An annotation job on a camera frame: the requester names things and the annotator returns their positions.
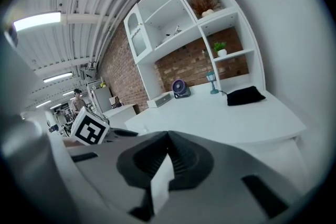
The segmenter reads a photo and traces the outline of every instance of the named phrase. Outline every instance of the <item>ceiling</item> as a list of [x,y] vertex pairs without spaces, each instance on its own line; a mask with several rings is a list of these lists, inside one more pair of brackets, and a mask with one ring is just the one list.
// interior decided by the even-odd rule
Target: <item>ceiling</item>
[[[15,0],[12,22],[59,10],[61,24],[32,27],[18,33],[17,53],[40,78],[26,102],[26,110],[69,101],[74,88],[86,92],[79,69],[96,67],[116,26],[138,0]],[[43,79],[71,71],[73,76],[44,83]]]

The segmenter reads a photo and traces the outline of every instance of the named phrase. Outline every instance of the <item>desk lamp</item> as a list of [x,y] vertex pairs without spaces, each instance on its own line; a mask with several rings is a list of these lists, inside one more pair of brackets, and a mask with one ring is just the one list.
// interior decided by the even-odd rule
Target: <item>desk lamp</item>
[[208,79],[208,81],[211,82],[211,85],[212,85],[212,90],[211,90],[211,94],[216,94],[216,93],[219,93],[218,90],[215,89],[215,85],[214,85],[214,81],[216,80],[216,77],[215,77],[215,72],[214,71],[210,71],[206,74],[206,78]]

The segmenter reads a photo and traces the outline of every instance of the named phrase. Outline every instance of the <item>white pot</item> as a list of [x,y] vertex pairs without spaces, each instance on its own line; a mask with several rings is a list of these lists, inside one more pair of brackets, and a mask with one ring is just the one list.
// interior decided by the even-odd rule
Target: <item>white pot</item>
[[212,14],[212,13],[214,13],[214,11],[212,9],[208,9],[206,12],[202,13],[202,17],[205,17],[205,16],[207,16],[209,14]]
[[218,53],[218,56],[219,56],[219,57],[222,57],[222,56],[227,55],[227,51],[226,51],[226,49],[219,50],[217,53]]

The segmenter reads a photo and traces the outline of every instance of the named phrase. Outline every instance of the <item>brick wall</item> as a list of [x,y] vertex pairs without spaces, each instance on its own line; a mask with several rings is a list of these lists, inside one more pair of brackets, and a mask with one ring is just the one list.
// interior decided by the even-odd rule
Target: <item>brick wall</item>
[[[207,37],[213,48],[216,42],[227,42],[227,53],[242,50],[242,46],[234,27],[222,30]],[[248,74],[245,56],[228,59],[217,63],[220,79]],[[173,81],[183,79],[188,86],[208,82],[205,75],[213,70],[210,57],[202,38],[161,58],[154,66],[160,85],[164,91],[170,91]]]
[[99,76],[103,77],[112,95],[118,96],[123,104],[136,103],[136,113],[148,107],[146,90],[134,63],[123,22],[104,54]]

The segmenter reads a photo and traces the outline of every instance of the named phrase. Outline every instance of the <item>small green plant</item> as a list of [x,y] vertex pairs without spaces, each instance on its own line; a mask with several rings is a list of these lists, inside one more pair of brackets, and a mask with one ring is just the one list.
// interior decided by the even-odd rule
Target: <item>small green plant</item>
[[226,47],[226,42],[222,42],[222,43],[216,42],[214,50],[215,50],[215,52],[218,52],[220,50],[224,50],[225,47]]

